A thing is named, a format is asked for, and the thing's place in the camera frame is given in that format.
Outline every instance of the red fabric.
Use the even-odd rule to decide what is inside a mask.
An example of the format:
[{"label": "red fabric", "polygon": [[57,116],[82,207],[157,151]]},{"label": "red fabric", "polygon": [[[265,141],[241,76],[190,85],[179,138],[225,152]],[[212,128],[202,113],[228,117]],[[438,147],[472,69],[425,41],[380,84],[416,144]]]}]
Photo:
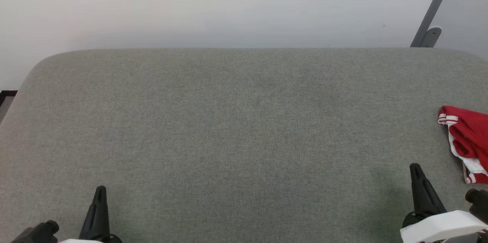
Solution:
[{"label": "red fabric", "polygon": [[[457,123],[449,127],[456,151],[464,158],[479,158],[481,166],[488,170],[488,115],[452,106],[442,107],[439,114],[458,117]],[[474,175],[476,182],[488,183],[486,175]]]}]

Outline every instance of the white wall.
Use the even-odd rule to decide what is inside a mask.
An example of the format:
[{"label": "white wall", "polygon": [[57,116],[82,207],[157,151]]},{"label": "white wall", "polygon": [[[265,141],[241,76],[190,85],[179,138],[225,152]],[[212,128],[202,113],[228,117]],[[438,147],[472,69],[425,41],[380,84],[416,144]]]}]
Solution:
[{"label": "white wall", "polygon": [[85,48],[408,47],[432,0],[0,0],[0,90]]},{"label": "white wall", "polygon": [[431,27],[439,26],[436,48],[453,48],[488,60],[488,0],[443,0]]}]

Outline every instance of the red cloth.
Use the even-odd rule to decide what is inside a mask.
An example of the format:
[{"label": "red cloth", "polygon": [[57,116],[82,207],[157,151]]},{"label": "red cloth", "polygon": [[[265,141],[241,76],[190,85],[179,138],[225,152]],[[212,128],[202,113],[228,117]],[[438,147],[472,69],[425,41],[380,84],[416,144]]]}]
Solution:
[{"label": "red cloth", "polygon": [[488,183],[488,115],[444,106],[439,124],[447,125],[451,151],[462,159],[467,183]]}]

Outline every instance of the floor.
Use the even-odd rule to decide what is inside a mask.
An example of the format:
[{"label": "floor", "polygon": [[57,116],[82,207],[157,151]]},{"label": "floor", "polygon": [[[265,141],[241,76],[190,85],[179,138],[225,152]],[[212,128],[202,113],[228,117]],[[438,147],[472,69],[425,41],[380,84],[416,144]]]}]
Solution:
[{"label": "floor", "polygon": [[2,105],[0,106],[0,123],[5,117],[5,114],[7,114],[7,110],[10,108],[12,101],[14,101],[14,97],[6,97],[5,101],[3,101]]}]

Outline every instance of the red and white garment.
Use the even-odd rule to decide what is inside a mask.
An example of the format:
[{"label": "red and white garment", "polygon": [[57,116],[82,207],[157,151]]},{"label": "red and white garment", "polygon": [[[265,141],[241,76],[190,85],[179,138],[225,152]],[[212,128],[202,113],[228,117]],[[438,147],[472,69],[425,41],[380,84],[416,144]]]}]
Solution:
[{"label": "red and white garment", "polygon": [[488,115],[444,106],[437,123],[448,126],[451,151],[462,160],[466,183],[488,183]]}]

